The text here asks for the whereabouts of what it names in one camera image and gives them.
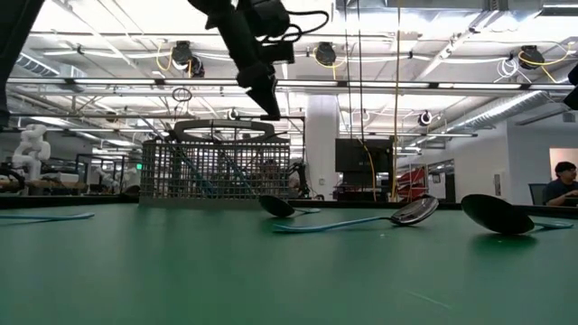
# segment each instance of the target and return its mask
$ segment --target person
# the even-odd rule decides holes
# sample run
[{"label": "person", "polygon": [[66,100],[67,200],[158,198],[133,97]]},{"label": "person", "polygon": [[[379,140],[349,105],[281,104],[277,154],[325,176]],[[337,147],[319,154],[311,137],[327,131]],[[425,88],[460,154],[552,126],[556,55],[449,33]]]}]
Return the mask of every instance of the person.
[{"label": "person", "polygon": [[559,162],[555,167],[555,181],[551,181],[544,189],[544,203],[550,207],[575,207],[569,197],[578,198],[578,182],[576,182],[576,165],[571,162]]}]

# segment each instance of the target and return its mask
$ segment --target green tabletop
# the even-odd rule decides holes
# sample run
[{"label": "green tabletop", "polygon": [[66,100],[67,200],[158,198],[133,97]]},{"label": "green tabletop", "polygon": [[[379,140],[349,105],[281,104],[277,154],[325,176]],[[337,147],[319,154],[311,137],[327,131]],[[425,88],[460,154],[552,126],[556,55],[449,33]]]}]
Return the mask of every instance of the green tabletop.
[{"label": "green tabletop", "polygon": [[264,212],[105,205],[0,211],[0,324],[575,324],[578,229],[491,234],[461,211],[279,235],[393,210]]}]

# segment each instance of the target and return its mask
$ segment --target chair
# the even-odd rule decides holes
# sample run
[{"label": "chair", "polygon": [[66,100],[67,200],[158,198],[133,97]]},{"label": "chair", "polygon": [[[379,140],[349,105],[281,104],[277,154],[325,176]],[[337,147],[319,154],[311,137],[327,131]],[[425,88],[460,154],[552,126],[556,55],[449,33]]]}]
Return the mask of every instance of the chair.
[{"label": "chair", "polygon": [[544,189],[547,184],[528,184],[532,195],[532,204],[544,205]]}]

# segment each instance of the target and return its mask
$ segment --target ceiling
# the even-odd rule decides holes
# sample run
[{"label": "ceiling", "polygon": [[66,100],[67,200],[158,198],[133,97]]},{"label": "ceiling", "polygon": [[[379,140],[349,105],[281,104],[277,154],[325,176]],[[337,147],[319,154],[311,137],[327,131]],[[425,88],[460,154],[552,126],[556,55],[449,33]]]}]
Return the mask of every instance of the ceiling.
[{"label": "ceiling", "polygon": [[[173,67],[168,70],[164,68],[170,65],[170,47],[176,41],[186,40],[191,42],[193,53],[202,60],[205,79],[233,79],[238,73],[216,30],[206,31],[206,16],[190,6],[186,0],[151,0],[147,1],[146,5],[136,0],[70,0],[68,11],[63,8],[66,5],[58,2],[59,0],[45,1],[23,50],[24,54],[51,67],[70,65],[82,71],[87,78],[185,78],[182,71]],[[283,3],[288,10],[293,11],[328,11],[331,20],[318,32],[305,35],[294,45],[295,64],[276,66],[278,79],[396,80],[398,46],[395,8],[364,7],[363,11],[360,11],[361,19],[358,20],[356,7],[350,4],[345,23],[343,5],[341,4],[340,10],[336,10],[334,1],[286,0]],[[535,45],[544,54],[547,62],[555,62],[547,66],[547,70],[553,74],[576,63],[578,58],[574,53],[578,50],[578,45],[573,42],[578,35],[575,29],[568,26],[575,26],[578,17],[536,16],[537,12],[497,13],[492,14],[486,21],[482,20],[483,23],[477,26],[478,32],[469,34],[468,27],[486,17],[484,14],[488,16],[489,12],[455,8],[403,9],[402,32],[399,34],[399,80],[552,83],[541,69],[516,71],[516,66],[512,68],[511,64],[514,63],[508,60],[510,53],[517,56],[522,45]],[[320,15],[292,16],[292,23],[300,25],[304,30],[315,27],[322,20],[323,16]],[[311,55],[319,42],[333,43],[338,56],[338,67],[335,71],[323,67]],[[440,51],[448,46],[451,52],[447,58],[428,69],[433,62],[437,62]],[[508,75],[501,78],[500,73],[503,74],[504,71],[508,72]],[[38,76],[16,66],[12,77]],[[36,86],[15,87],[21,92],[14,98],[27,98],[27,94],[30,94],[30,97],[40,97],[63,109],[82,107],[82,114],[105,114],[114,111],[119,114],[132,112],[161,115],[169,111],[171,116],[189,114],[199,118],[216,118],[226,117],[232,107],[246,115],[259,115],[263,112],[249,97],[242,94],[234,97],[195,96],[188,103],[177,107],[178,103],[171,97],[73,98],[56,96],[58,92],[46,95],[47,93],[43,92],[45,88]],[[216,91],[215,88],[202,89]],[[344,124],[348,123],[352,114],[354,128],[360,129],[363,119],[366,131],[393,129],[395,95],[366,93],[361,96],[357,93],[350,94],[347,90],[333,95],[339,100]],[[307,91],[285,91],[277,93],[277,101],[283,114],[303,116],[309,96],[313,94]],[[359,110],[361,98],[365,110],[363,115]],[[446,123],[451,123],[453,119],[490,100],[492,96],[488,94],[405,94],[399,97],[397,102],[398,128],[401,131],[419,128],[417,115],[425,110],[445,119]],[[71,121],[77,125],[85,122]],[[112,125],[102,119],[92,122],[93,125],[101,127],[118,127],[119,124],[133,127],[124,119]],[[342,132],[347,132],[349,127],[342,125]],[[295,125],[286,121],[276,122],[275,128],[296,130]]]}]

